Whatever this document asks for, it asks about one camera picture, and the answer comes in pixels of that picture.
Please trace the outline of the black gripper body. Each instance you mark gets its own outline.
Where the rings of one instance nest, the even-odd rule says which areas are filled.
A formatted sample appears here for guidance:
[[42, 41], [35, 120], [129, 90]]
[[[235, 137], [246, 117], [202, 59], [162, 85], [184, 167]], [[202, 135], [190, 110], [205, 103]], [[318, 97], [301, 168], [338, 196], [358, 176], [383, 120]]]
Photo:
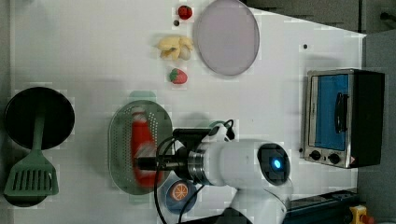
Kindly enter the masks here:
[[209, 129], [175, 129], [172, 139], [182, 144], [174, 155], [143, 157], [136, 160], [136, 167], [143, 171], [174, 171], [182, 179], [193, 179], [192, 158], [203, 151], [199, 148]]

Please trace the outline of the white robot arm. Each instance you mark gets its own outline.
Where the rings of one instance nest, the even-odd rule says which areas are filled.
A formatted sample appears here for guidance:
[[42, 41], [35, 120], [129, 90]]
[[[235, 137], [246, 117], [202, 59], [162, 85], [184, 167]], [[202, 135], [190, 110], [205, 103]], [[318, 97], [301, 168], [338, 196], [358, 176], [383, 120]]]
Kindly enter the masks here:
[[207, 224], [283, 224], [292, 184], [284, 148], [257, 139], [234, 140], [224, 126], [176, 129], [170, 139], [182, 144], [175, 154], [139, 156], [135, 166], [146, 171], [173, 171], [202, 186], [236, 189], [222, 214]]

